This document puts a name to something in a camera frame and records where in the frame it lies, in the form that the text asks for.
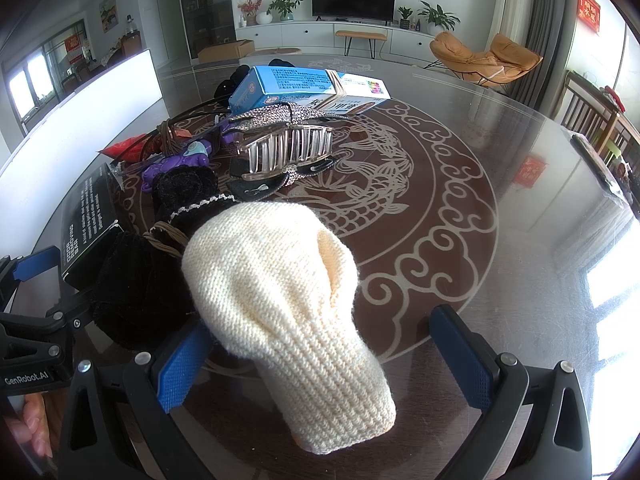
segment orange armchair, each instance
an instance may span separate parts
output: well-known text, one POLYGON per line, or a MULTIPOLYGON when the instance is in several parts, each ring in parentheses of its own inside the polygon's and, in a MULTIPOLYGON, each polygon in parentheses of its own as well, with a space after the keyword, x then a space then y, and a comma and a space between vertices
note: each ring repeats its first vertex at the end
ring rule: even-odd
POLYGON ((496 34, 487 52, 471 52, 450 32, 441 32, 431 41, 437 61, 425 68, 444 65, 456 76, 481 86, 505 85, 529 73, 542 56, 502 34, 496 34))

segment doorway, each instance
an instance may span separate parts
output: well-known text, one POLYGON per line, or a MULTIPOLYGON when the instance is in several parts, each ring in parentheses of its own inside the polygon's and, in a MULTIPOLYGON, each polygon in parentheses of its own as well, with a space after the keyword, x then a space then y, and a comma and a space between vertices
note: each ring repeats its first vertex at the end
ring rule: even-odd
POLYGON ((180 0, 158 0, 158 13, 160 15, 162 37, 164 38, 168 64, 175 64, 177 61, 184 59, 186 64, 190 66, 180 0))

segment cardboard box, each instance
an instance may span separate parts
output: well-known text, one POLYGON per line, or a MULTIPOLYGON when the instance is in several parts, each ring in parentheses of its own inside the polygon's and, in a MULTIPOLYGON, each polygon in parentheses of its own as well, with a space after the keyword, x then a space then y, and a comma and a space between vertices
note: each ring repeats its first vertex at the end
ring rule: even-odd
POLYGON ((255 51, 255 44, 252 40, 239 40, 231 43, 221 43, 219 45, 208 46, 198 53, 198 61, 210 63, 211 61, 222 61, 224 59, 240 59, 255 51))
POLYGON ((62 211, 62 279, 81 290, 95 283, 115 239, 131 231, 124 194, 108 164, 80 178, 62 211))
POLYGON ((336 74, 346 95, 332 98, 337 92, 327 70, 254 66, 230 97, 229 105, 234 114, 280 102, 321 107, 334 114, 354 114, 390 99, 380 79, 336 74))

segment bottle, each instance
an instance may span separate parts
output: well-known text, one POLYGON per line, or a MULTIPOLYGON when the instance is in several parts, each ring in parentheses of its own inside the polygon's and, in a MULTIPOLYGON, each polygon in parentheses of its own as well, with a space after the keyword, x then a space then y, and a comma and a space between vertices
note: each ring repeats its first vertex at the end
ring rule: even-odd
POLYGON ((125 34, 131 34, 138 30, 138 26, 136 25, 135 20, 131 17, 130 14, 127 15, 127 27, 124 29, 125 34))

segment curtain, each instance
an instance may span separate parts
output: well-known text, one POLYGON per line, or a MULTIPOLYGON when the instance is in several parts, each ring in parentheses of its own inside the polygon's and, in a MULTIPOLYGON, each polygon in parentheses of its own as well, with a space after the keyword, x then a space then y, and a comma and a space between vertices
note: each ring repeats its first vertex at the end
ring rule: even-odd
POLYGON ((510 97, 538 110, 551 77, 562 28, 566 0, 533 0, 533 11, 524 44, 544 59, 535 70, 518 79, 510 88, 510 97))
POLYGON ((532 6, 533 0, 495 0, 494 20, 486 42, 486 50, 489 50, 494 36, 498 33, 517 44, 524 44, 532 6))

